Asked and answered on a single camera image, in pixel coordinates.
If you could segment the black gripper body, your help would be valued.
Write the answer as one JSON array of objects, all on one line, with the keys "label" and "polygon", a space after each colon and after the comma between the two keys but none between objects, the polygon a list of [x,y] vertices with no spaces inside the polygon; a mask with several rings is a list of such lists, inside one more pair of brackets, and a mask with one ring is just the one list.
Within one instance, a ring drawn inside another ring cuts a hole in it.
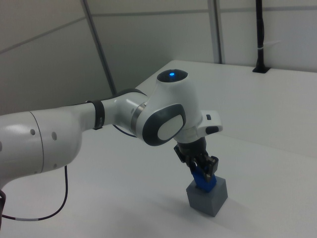
[{"label": "black gripper body", "polygon": [[196,160],[199,164],[206,161],[208,153],[206,151],[206,139],[200,139],[190,143],[180,143],[174,147],[174,151],[182,163],[189,164],[190,161]]}]

